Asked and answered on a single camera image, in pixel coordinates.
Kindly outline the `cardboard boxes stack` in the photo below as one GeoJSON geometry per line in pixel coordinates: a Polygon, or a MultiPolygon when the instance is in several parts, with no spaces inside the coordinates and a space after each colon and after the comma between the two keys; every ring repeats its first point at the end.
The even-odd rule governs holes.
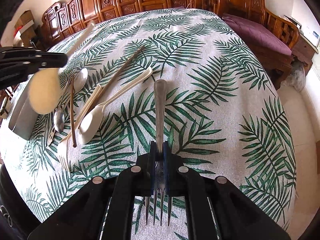
{"type": "Polygon", "coordinates": [[[15,24],[14,46],[34,47],[39,41],[34,29],[34,17],[30,10],[26,10],[15,24]]]}

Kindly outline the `wooden side table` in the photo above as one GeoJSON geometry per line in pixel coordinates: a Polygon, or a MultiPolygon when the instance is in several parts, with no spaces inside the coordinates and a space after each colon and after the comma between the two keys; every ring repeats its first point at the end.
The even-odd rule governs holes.
{"type": "Polygon", "coordinates": [[[318,54],[318,49],[303,35],[299,35],[296,45],[292,48],[292,56],[303,63],[305,75],[312,67],[312,58],[318,54]]]}

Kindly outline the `steel spoon with holes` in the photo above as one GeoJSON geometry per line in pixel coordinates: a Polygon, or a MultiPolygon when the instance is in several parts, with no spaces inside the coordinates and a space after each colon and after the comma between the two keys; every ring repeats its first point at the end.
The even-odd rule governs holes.
{"type": "MultiPolygon", "coordinates": [[[[82,88],[84,87],[87,81],[87,78],[88,78],[88,70],[87,68],[83,68],[82,70],[80,70],[80,72],[78,72],[78,74],[74,79],[74,94],[82,90],[82,88]]],[[[63,107],[62,106],[59,106],[59,107],[61,107],[65,111],[65,108],[68,105],[69,101],[70,100],[68,99],[63,107]]],[[[51,132],[49,133],[49,137],[47,139],[47,146],[49,146],[52,143],[55,132],[56,130],[53,126],[51,132]]]]}

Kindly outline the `grey metal tray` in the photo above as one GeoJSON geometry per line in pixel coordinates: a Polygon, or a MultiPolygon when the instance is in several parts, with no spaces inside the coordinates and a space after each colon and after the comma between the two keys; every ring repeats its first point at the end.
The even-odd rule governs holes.
{"type": "Polygon", "coordinates": [[[38,114],[33,110],[28,98],[29,81],[21,83],[11,100],[8,128],[24,140],[29,140],[38,114]]]}

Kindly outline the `leaf print tablecloth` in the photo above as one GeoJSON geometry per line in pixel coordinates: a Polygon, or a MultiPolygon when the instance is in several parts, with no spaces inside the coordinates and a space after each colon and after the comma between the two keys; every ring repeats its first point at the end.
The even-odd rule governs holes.
{"type": "Polygon", "coordinates": [[[128,59],[131,64],[104,100],[146,69],[152,75],[106,107],[89,143],[69,146],[70,171],[57,154],[69,123],[48,143],[52,114],[37,117],[28,140],[3,121],[1,155],[31,215],[46,220],[90,179],[117,176],[149,151],[156,136],[153,84],[163,79],[164,139],[173,154],[202,176],[225,176],[287,229],[296,192],[290,126],[276,89],[245,42],[214,13],[199,9],[147,11],[98,24],[59,70],[62,86],[88,70],[74,97],[75,114],[128,59]]]}

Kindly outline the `brown wooden chopstick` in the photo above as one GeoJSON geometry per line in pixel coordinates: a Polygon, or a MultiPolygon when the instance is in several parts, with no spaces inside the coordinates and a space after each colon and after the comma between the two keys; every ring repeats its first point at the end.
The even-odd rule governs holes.
{"type": "Polygon", "coordinates": [[[74,99],[74,75],[71,80],[71,98],[70,98],[70,121],[71,121],[71,134],[72,134],[72,142],[73,147],[77,146],[76,137],[75,137],[75,124],[74,124],[74,110],[73,110],[73,99],[74,99]]]}
{"type": "Polygon", "coordinates": [[[145,46],[141,46],[124,64],[120,67],[114,76],[110,79],[110,81],[103,87],[103,89],[98,93],[98,96],[95,102],[98,102],[103,94],[111,87],[112,83],[116,80],[116,78],[120,75],[120,73],[135,59],[140,52],[144,50],[145,46]]]}

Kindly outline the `white box on side table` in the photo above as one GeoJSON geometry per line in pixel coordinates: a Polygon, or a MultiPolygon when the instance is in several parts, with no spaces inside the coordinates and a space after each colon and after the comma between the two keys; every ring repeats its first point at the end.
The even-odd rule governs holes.
{"type": "Polygon", "coordinates": [[[283,18],[291,21],[293,24],[297,26],[300,33],[311,42],[311,44],[315,47],[318,47],[319,45],[319,30],[314,29],[312,27],[308,27],[307,25],[302,25],[297,20],[292,18],[291,16],[283,15],[283,18]]]}

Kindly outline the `grey plastic bag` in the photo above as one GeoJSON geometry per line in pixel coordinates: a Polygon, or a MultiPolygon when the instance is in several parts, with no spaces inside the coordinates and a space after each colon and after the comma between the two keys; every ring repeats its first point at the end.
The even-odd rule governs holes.
{"type": "Polygon", "coordinates": [[[296,91],[301,92],[303,90],[306,84],[306,75],[302,62],[293,62],[291,74],[287,77],[286,81],[287,84],[294,87],[296,91]]]}

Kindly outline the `cream plastic fork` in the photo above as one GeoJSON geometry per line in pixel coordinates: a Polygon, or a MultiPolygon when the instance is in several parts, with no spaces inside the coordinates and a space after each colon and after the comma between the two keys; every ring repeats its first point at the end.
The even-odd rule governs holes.
{"type": "MultiPolygon", "coordinates": [[[[89,108],[91,107],[94,99],[98,96],[98,94],[100,93],[100,91],[102,90],[102,86],[101,85],[97,85],[95,90],[93,91],[92,95],[89,97],[89,99],[86,101],[86,103],[84,104],[82,110],[80,111],[76,122],[75,122],[75,129],[77,129],[83,118],[85,117],[85,114],[87,113],[87,111],[89,110],[89,108]]],[[[68,161],[68,141],[69,138],[72,136],[72,133],[69,132],[68,135],[66,137],[64,137],[58,144],[57,146],[57,156],[59,158],[60,164],[61,166],[66,170],[66,171],[70,171],[70,165],[69,165],[69,161],[68,161]]]]}

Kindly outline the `carved wooden sofa bench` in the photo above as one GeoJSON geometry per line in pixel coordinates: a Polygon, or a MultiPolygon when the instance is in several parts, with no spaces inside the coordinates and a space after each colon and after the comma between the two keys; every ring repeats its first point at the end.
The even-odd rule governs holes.
{"type": "Polygon", "coordinates": [[[50,48],[86,29],[116,17],[167,8],[186,8],[187,0],[67,0],[52,4],[43,14],[42,42],[50,48]]]}

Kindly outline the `large cream ladle spoon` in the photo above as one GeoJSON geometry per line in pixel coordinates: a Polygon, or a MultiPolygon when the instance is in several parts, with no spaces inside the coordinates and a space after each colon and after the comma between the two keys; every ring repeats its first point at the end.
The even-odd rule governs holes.
{"type": "Polygon", "coordinates": [[[61,87],[59,81],[59,67],[38,71],[33,75],[26,87],[27,98],[23,106],[26,115],[48,114],[57,106],[61,87]]]}

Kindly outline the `steel dinner fork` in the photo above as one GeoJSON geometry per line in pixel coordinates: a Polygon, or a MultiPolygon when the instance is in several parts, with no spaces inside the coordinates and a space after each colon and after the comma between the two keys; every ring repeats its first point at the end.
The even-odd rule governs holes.
{"type": "Polygon", "coordinates": [[[164,198],[168,199],[168,219],[170,224],[172,196],[170,195],[170,165],[171,148],[167,141],[164,141],[164,117],[165,102],[167,96],[167,81],[159,79],[154,83],[155,114],[156,114],[156,140],[150,144],[148,154],[147,175],[151,180],[153,194],[153,211],[156,212],[157,197],[160,196],[160,218],[163,218],[164,198]]]}

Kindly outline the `small steel spoon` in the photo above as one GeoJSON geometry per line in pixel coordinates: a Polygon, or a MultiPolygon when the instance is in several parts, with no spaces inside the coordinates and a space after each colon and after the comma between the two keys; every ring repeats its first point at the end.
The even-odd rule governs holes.
{"type": "Polygon", "coordinates": [[[65,125],[64,110],[61,107],[58,107],[55,110],[53,123],[55,130],[61,133],[65,125]]]}

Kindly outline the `cream plastic spoon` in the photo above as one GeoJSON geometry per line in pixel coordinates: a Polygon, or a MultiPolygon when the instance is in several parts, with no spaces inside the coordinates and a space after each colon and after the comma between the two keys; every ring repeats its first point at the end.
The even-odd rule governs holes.
{"type": "Polygon", "coordinates": [[[122,96],[124,93],[129,91],[131,88],[135,87],[145,79],[147,79],[153,70],[148,67],[142,74],[136,77],[134,80],[127,83],[123,88],[121,88],[116,94],[114,94],[110,99],[96,105],[82,120],[79,126],[79,136],[81,144],[87,144],[90,142],[94,135],[96,134],[100,124],[103,120],[105,109],[108,105],[114,102],[117,98],[122,96]]]}

